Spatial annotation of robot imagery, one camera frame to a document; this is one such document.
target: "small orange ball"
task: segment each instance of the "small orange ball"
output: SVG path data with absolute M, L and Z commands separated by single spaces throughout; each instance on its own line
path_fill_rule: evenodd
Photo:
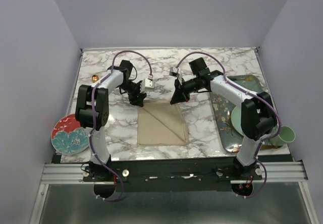
M 97 76 L 96 74 L 92 75 L 92 82 L 93 83 L 95 83 L 98 80 L 99 80 L 99 76 Z

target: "blue flower pattern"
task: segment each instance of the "blue flower pattern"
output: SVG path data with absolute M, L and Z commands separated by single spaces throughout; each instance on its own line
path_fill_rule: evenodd
M 69 134 L 57 132 L 51 140 L 54 148 L 62 154 L 75 154 L 83 151 L 89 145 L 89 139 L 83 128 L 76 128 Z

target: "screw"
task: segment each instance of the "screw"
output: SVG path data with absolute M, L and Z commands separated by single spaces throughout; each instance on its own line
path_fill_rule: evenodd
M 217 176 L 221 177 L 223 175 L 223 173 L 217 171 Z
M 83 172 L 83 177 L 88 177 L 90 174 L 88 172 Z
M 256 171 L 255 171 L 255 172 L 256 172 L 256 174 L 257 174 L 257 175 L 259 175 L 259 176 L 260 176 L 260 175 L 262 175 L 262 170 L 261 170 L 261 169 L 256 169 Z
M 123 177 L 127 177 L 129 175 L 129 171 L 128 170 L 123 170 L 122 171 L 122 176 Z

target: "red plate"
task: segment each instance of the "red plate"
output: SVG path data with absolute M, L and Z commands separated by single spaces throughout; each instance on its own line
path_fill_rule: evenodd
M 59 120 L 51 133 L 53 147 L 62 154 L 75 154 L 83 151 L 89 145 L 84 128 L 75 119 L 75 114 Z

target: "glass panel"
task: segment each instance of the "glass panel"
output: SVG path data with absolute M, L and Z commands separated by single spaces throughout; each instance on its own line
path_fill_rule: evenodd
M 310 223 L 298 183 L 268 183 L 251 199 L 233 193 L 127 193 L 119 202 L 96 200 L 91 185 L 50 186 L 43 224 Z

